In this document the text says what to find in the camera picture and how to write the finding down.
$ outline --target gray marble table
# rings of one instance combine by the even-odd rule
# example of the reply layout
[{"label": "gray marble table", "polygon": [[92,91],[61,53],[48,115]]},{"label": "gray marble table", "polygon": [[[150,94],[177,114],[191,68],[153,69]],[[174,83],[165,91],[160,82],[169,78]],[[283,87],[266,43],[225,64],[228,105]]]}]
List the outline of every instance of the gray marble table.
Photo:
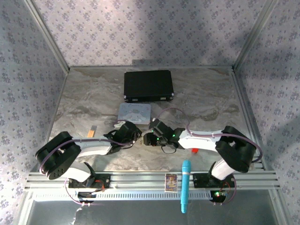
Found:
[{"label": "gray marble table", "polygon": [[[61,131],[72,136],[86,137],[92,125],[97,126],[95,137],[113,130],[123,100],[124,73],[143,68],[72,68],[67,77],[50,138]],[[152,102],[151,116],[167,107],[183,109],[191,120],[191,129],[212,131],[226,125],[247,133],[244,119],[231,79],[226,71],[208,68],[169,69],[172,73],[174,100]],[[184,127],[185,117],[176,111],[165,112],[161,120],[172,128]],[[200,150],[177,150],[166,155],[159,147],[135,144],[128,150],[107,156],[82,157],[96,171],[180,171],[182,162],[190,159],[192,170],[208,170],[220,159],[217,153]]]}]

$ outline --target cable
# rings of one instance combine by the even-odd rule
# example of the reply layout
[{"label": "cable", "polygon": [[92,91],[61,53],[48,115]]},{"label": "cable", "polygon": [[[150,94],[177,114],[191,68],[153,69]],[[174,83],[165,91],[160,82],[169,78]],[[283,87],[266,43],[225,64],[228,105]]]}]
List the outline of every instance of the cable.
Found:
[{"label": "cable", "polygon": [[177,151],[177,149],[175,149],[174,152],[166,153],[165,150],[164,150],[164,148],[163,148],[163,146],[161,146],[161,150],[162,150],[165,154],[167,154],[167,155],[174,154],[174,153]]},{"label": "cable", "polygon": [[143,137],[144,137],[146,134],[148,134],[148,133],[152,133],[152,130],[149,129],[149,130],[145,130],[144,132],[142,132],[141,138],[143,138]]},{"label": "cable", "polygon": [[114,125],[116,125],[116,124],[118,124],[118,122],[122,122],[122,121],[123,122],[127,122],[127,120],[116,120],[115,123],[114,123]]},{"label": "cable", "polygon": [[59,146],[57,146],[55,149],[53,149],[44,159],[43,161],[41,162],[41,165],[39,167],[39,172],[43,175],[45,175],[44,171],[43,171],[43,166],[45,164],[45,162],[51,157],[51,155],[53,155],[58,149],[62,148],[63,146],[67,145],[67,144],[70,144],[70,143],[73,143],[73,142],[110,142],[110,143],[114,143],[114,144],[118,144],[118,145],[121,145],[121,146],[126,146],[126,145],[129,145],[129,144],[132,144],[132,142],[129,142],[129,143],[120,143],[120,142],[115,142],[113,140],[108,140],[108,139],[94,139],[94,138],[91,138],[91,139],[72,139],[72,140],[69,140],[69,141],[66,141],[62,144],[60,144]]},{"label": "cable", "polygon": [[[125,141],[130,141],[129,138],[124,138],[121,142],[125,142]],[[130,149],[132,148],[133,144],[131,144],[129,147],[122,147],[121,149],[124,150],[124,149]]]},{"label": "cable", "polygon": [[232,174],[232,176],[233,176],[233,181],[234,181],[234,193],[233,193],[233,195],[231,196],[231,198],[230,198],[227,202],[223,202],[222,205],[231,202],[231,201],[233,200],[233,198],[235,197],[235,194],[236,194],[236,188],[237,188],[237,187],[236,187],[236,179],[235,179],[235,177],[234,177],[233,174]]},{"label": "cable", "polygon": [[82,205],[82,203],[76,201],[76,200],[70,195],[70,193],[68,192],[68,189],[67,189],[67,180],[68,180],[68,178],[65,179],[65,183],[64,183],[65,189],[66,189],[66,192],[67,192],[67,195],[72,199],[73,202],[75,202],[76,204]]},{"label": "cable", "polygon": [[187,132],[188,132],[191,136],[194,136],[194,137],[203,137],[203,138],[208,138],[208,137],[221,137],[221,136],[225,136],[225,137],[236,137],[236,138],[242,139],[242,140],[244,140],[244,141],[246,141],[246,142],[252,144],[253,146],[255,146],[255,147],[259,150],[259,153],[260,153],[260,154],[259,154],[259,157],[258,157],[257,159],[255,159],[255,160],[253,160],[251,163],[256,163],[256,162],[258,162],[259,160],[262,159],[262,157],[263,157],[263,151],[262,151],[261,147],[260,147],[258,144],[256,144],[255,142],[253,142],[252,140],[250,140],[249,138],[242,137],[242,136],[239,136],[239,135],[223,134],[223,133],[221,133],[221,134],[211,134],[211,135],[197,135],[197,134],[192,133],[192,132],[189,130],[189,128],[188,128],[189,125],[190,125],[190,120],[189,120],[188,116],[185,114],[185,112],[182,111],[181,109],[174,108],[174,107],[166,108],[166,109],[164,109],[164,110],[162,110],[162,111],[160,112],[160,114],[157,116],[157,119],[160,117],[160,115],[161,115],[163,112],[165,112],[165,111],[167,111],[167,110],[170,110],[170,109],[178,110],[178,111],[182,112],[182,114],[185,115],[185,117],[187,118],[186,129],[187,129]]},{"label": "cable", "polygon": [[98,189],[98,190],[96,190],[96,191],[91,192],[91,195],[93,195],[93,194],[95,194],[95,193],[97,193],[97,192],[100,192],[100,191],[102,191],[102,192],[105,191],[105,187],[104,187],[103,181],[102,181],[102,180],[99,180],[99,181],[102,183],[101,189]]},{"label": "cable", "polygon": [[227,184],[227,186],[229,187],[229,191],[227,192],[227,194],[228,194],[230,192],[230,185],[229,185],[229,183],[227,181],[225,181],[223,183],[223,187],[219,190],[219,192],[221,192],[223,190],[225,184]]},{"label": "cable", "polygon": [[68,178],[65,179],[65,189],[66,189],[66,192],[67,192],[67,195],[72,199],[73,202],[75,202],[76,204],[79,204],[79,205],[82,205],[84,206],[85,204],[87,204],[88,206],[90,205],[102,205],[102,204],[96,204],[96,203],[85,203],[85,202],[79,202],[79,201],[76,201],[72,196],[71,194],[68,192],[68,189],[67,189],[67,180]]}]

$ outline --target metal frame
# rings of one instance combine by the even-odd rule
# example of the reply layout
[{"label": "metal frame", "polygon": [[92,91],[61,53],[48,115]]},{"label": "metal frame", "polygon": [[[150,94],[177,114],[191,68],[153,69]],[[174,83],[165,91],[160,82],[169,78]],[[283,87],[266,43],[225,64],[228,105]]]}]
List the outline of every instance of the metal frame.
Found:
[{"label": "metal frame", "polygon": [[239,53],[235,63],[234,63],[234,71],[238,71],[244,62],[245,58],[247,57],[248,53],[250,52],[253,44],[255,43],[258,35],[263,29],[263,26],[267,22],[269,16],[271,15],[272,10],[277,5],[278,0],[267,0],[264,4],[254,26],[252,27],[245,44],[241,52]]},{"label": "metal frame", "polygon": [[[249,137],[261,145],[260,140],[255,131],[254,122],[251,120],[251,110],[245,105],[246,95],[242,91],[242,83],[239,81],[234,72],[228,70],[232,86],[236,90],[236,97],[239,101],[240,111],[245,119],[248,129]],[[237,180],[238,190],[268,190],[274,212],[276,214],[278,223],[281,225],[292,224],[291,217],[288,213],[286,204],[284,202],[282,191],[277,180],[276,173],[268,167],[262,158],[262,166],[254,166],[253,171],[248,173],[236,172],[234,176]],[[174,200],[179,199],[179,193],[172,195],[172,193],[164,193],[165,174],[174,173],[178,175],[178,190],[181,187],[181,172],[126,172],[126,171],[106,171],[97,173],[110,173],[111,187],[104,193],[97,195],[96,200]],[[23,196],[23,208],[19,212],[19,224],[26,223],[30,209],[34,201],[70,201],[65,193],[64,178],[56,180],[48,180],[45,176],[38,172],[31,172],[28,181],[25,185],[25,195]],[[192,175],[189,183],[191,199],[208,199],[207,191],[212,189],[194,188]],[[69,190],[73,197],[76,196],[76,190]]]},{"label": "metal frame", "polygon": [[66,85],[66,82],[67,82],[67,77],[68,77],[68,72],[66,73],[64,81],[62,83],[62,87],[61,87],[61,90],[60,90],[60,95],[58,96],[58,99],[57,99],[57,102],[56,102],[56,107],[55,107],[55,110],[54,110],[54,114],[51,118],[51,122],[50,122],[50,125],[49,125],[49,128],[48,128],[48,131],[47,131],[47,135],[46,135],[46,138],[45,138],[45,141],[44,141],[44,145],[47,144],[48,141],[49,141],[51,131],[52,131],[52,127],[53,127],[53,124],[54,124],[54,121],[55,121],[56,113],[57,113],[58,107],[60,106],[61,96],[62,96],[62,93],[65,89],[65,85]]},{"label": "metal frame", "polygon": [[65,73],[69,72],[69,66],[65,61],[62,53],[60,52],[58,46],[56,45],[50,31],[48,30],[45,22],[43,21],[37,6],[35,5],[33,0],[23,0],[25,5],[27,6],[28,10],[30,11],[32,18],[37,23],[38,28],[42,32],[43,37],[45,38],[46,42],[48,43],[50,49],[52,50],[56,60],[60,64],[61,68],[64,70]]},{"label": "metal frame", "polygon": [[[181,172],[96,172],[111,174],[111,188],[97,194],[95,201],[111,200],[179,200],[180,192],[165,193],[165,174],[177,174],[178,190],[181,190]],[[189,182],[190,200],[209,200],[211,199],[210,190],[215,188],[194,188],[193,173],[207,173],[204,171],[191,172]],[[253,171],[248,173],[235,173],[237,190],[274,190],[280,189],[276,173],[274,171]],[[22,209],[19,211],[18,225],[27,224],[31,207],[34,201],[70,201],[64,188],[64,178],[48,180],[38,172],[29,174],[25,194],[22,200]],[[76,199],[76,189],[69,189],[70,195]]]},{"label": "metal frame", "polygon": [[[259,138],[260,133],[258,131],[256,122],[253,121],[250,116],[252,109],[247,107],[246,105],[248,97],[247,94],[244,91],[242,91],[243,83],[241,80],[237,79],[236,74],[234,72],[230,72],[230,75],[232,77],[234,88],[236,90],[237,97],[240,102],[241,112],[243,113],[243,117],[246,121],[246,125],[249,131],[249,137],[256,143],[258,143],[260,146],[263,146],[263,143]],[[262,157],[261,162],[265,170],[272,170],[272,168],[266,163],[264,157]],[[291,215],[287,209],[287,205],[282,194],[282,190],[269,190],[269,194],[272,200],[278,223],[280,225],[293,224]]]},{"label": "metal frame", "polygon": [[84,69],[84,68],[105,68],[105,69],[120,69],[120,68],[134,68],[134,69],[154,69],[154,68],[160,68],[160,69],[188,69],[188,68],[198,68],[198,69],[229,69],[232,68],[232,66],[160,66],[160,65],[154,65],[154,66],[72,66],[71,68],[74,69]]}]

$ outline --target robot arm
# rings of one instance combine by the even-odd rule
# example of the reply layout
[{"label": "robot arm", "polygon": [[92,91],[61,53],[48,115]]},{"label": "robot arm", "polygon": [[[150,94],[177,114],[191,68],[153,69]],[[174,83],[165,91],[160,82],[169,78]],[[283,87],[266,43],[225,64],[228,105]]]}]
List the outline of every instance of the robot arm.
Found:
[{"label": "robot arm", "polygon": [[256,150],[254,145],[238,138],[247,137],[231,126],[214,132],[188,131],[184,128],[172,130],[156,119],[150,123],[150,129],[152,133],[144,136],[146,145],[162,146],[162,148],[168,146],[174,149],[199,148],[219,153],[222,159],[213,165],[209,174],[218,180],[224,180],[234,171],[247,173]]},{"label": "robot arm", "polygon": [[130,148],[142,132],[135,124],[126,122],[119,130],[113,130],[100,138],[73,138],[67,131],[59,133],[36,152],[40,172],[48,179],[67,177],[84,182],[88,188],[95,179],[95,173],[87,163],[76,162],[76,158],[90,155],[107,155]]},{"label": "robot arm", "polygon": [[[150,123],[149,128],[152,132],[143,137],[145,145],[169,146],[174,149],[199,148],[219,153],[222,159],[213,164],[208,174],[213,180],[221,181],[234,171],[248,172],[256,150],[255,146],[242,139],[212,135],[223,133],[245,137],[230,126],[215,132],[188,131],[184,128],[173,130],[156,119]],[[191,135],[191,132],[209,137],[196,137]],[[40,171],[48,179],[54,180],[63,176],[84,183],[88,188],[95,181],[95,172],[87,163],[79,163],[75,159],[82,156],[113,154],[124,146],[131,147],[141,135],[142,132],[128,121],[119,130],[113,130],[100,139],[72,139],[65,131],[42,147],[36,153],[36,159],[41,165]]]}]

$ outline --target white wall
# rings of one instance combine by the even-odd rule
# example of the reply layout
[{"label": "white wall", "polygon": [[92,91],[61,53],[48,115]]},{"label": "white wall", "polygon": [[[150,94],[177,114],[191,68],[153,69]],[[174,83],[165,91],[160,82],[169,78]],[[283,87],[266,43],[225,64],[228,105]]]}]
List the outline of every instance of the white wall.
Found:
[{"label": "white wall", "polygon": [[0,224],[11,224],[64,80],[22,0],[0,3]]},{"label": "white wall", "polygon": [[295,224],[300,224],[300,2],[280,0],[239,71]]},{"label": "white wall", "polygon": [[71,66],[232,65],[265,0],[35,0]]}]

